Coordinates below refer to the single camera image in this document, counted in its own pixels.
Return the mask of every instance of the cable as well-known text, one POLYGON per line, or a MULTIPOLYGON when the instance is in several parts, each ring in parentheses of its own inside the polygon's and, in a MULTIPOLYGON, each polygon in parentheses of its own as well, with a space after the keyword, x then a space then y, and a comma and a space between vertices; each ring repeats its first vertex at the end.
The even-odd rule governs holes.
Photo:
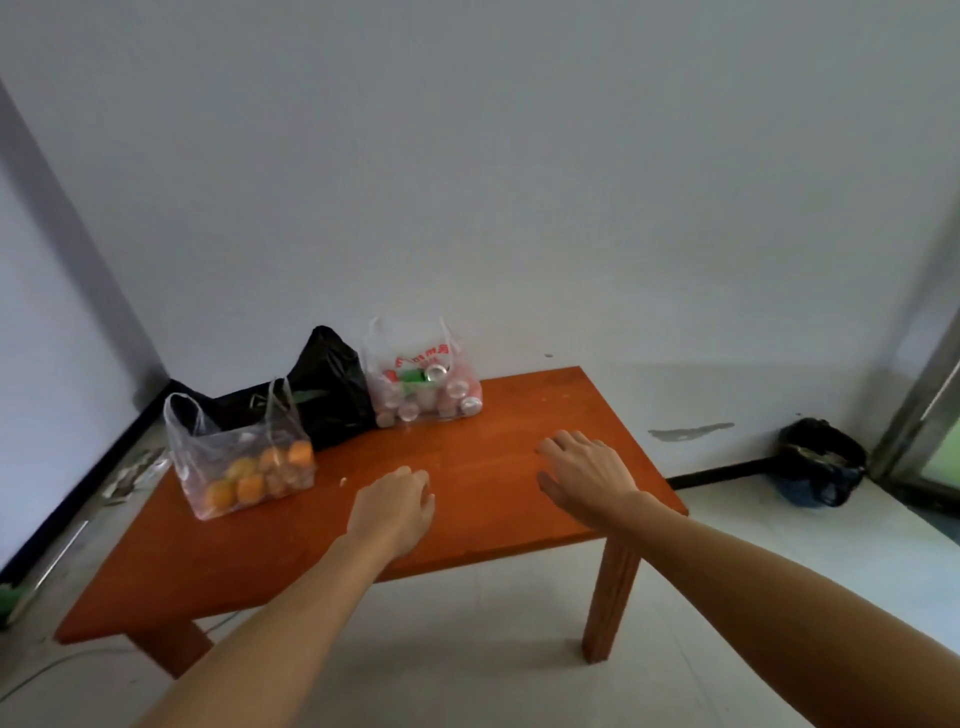
POLYGON ((204 630, 204 634, 205 634, 205 635, 208 635, 208 634, 210 634, 213 630, 215 630, 215 629, 220 629, 222 626, 224 626, 224 625, 225 625, 227 622, 229 622, 231 619, 233 619, 234 617, 239 616, 239 614, 240 614, 239 612, 234 612, 234 613, 231 614, 229 617, 226 617, 226 618, 221 619, 220 621, 218 621, 216 624, 214 624, 214 625, 213 625, 212 627, 210 627, 209 629, 205 629, 205 630, 204 630))
MULTIPOLYGON (((231 619, 235 618, 239 614, 240 614, 239 612, 234 612, 229 617, 221 619, 209 629, 204 630, 204 634, 208 635, 213 630, 220 629, 227 622, 229 622, 231 619)), ((139 652, 139 651, 140 650, 134 647, 95 647, 93 649, 84 650, 83 652, 74 652, 72 655, 64 655, 58 660, 54 660, 52 663, 50 663, 50 665, 47 665, 46 667, 41 667, 30 677, 25 677, 23 680, 21 680, 19 683, 14 685, 8 691, 4 692, 3 695, 0 695, 0 705, 3 705, 5 702, 7 702, 8 698, 13 697, 15 694, 17 694, 18 692, 26 688, 28 685, 30 685, 40 675, 45 674, 46 672, 49 672, 54 667, 63 665, 63 663, 68 663, 71 660, 76 660, 79 657, 86 657, 87 655, 126 655, 126 654, 139 652)))
POLYGON ((30 677, 24 678, 19 683, 17 683, 12 688, 10 688, 8 691, 3 693, 3 695, 0 695, 0 705, 3 705, 8 698, 13 697, 17 692, 20 692, 21 690, 26 688, 43 673, 53 669, 54 667, 57 667, 58 665, 62 665, 63 663, 68 663, 71 660, 76 660, 78 657, 86 657, 87 655, 97 655, 97 654, 121 655, 121 654, 127 654, 129 652, 136 652, 136 651, 137 650, 132 647, 99 647, 97 649, 88 649, 88 650, 85 650, 84 652, 75 652, 72 655, 66 655, 64 657, 59 658, 58 660, 54 660, 47 667, 42 667, 30 677))

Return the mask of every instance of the stain on wall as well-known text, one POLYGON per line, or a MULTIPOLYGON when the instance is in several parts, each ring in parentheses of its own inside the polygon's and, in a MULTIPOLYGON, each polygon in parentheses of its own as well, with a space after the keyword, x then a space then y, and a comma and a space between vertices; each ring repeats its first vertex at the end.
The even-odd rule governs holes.
POLYGON ((730 429, 731 427, 733 427, 733 423, 717 423, 716 425, 703 425, 690 429, 648 429, 647 432, 663 443, 683 443, 687 440, 696 440, 704 435, 709 435, 718 429, 730 429))

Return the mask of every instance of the hand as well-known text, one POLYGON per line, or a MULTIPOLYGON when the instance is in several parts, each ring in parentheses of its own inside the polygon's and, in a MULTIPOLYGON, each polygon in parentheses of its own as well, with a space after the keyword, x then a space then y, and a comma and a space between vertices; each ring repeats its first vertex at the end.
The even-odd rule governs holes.
POLYGON ((413 550, 430 528, 434 495, 430 476, 403 466, 357 492, 347 522, 348 536, 373 541, 391 560, 413 550))
POLYGON ((609 534, 625 501, 644 496, 616 450, 583 432, 561 430, 537 445, 556 478, 537 473, 540 489, 573 518, 609 534))

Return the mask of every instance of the clear plastic bag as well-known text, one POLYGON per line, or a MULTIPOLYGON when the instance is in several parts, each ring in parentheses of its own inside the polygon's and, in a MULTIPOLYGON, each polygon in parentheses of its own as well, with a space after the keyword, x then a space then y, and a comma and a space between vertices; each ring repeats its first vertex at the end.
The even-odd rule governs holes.
POLYGON ((361 357, 379 427, 472 417, 483 409, 483 388, 464 346, 440 319, 435 339, 396 347, 374 318, 361 357))
POLYGON ((172 394, 163 405, 163 419, 174 467, 183 493, 202 521, 289 496, 313 485, 313 446, 303 431, 290 385, 283 379, 286 403, 271 382, 266 414, 254 425, 222 431, 185 394, 172 394), (188 430, 174 411, 180 397, 196 407, 188 430))

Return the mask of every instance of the wooden table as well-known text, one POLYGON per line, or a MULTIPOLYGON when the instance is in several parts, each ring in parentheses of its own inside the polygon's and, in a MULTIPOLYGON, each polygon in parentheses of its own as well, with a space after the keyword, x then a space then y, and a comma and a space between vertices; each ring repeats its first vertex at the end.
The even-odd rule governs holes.
MULTIPOLYGON (((452 423, 377 430, 317 455, 317 484, 201 522, 171 470, 57 630, 60 643, 126 634, 174 677, 212 646, 194 619, 257 607, 313 566, 345 531, 353 495, 401 465, 430 472, 437 515, 381 580, 597 538, 537 485, 534 447, 580 429, 615 448, 637 485, 684 505, 579 367, 484 382, 484 412, 452 423), (341 479, 346 484, 341 487, 341 479)), ((583 638, 606 660, 639 559, 607 542, 583 638)))

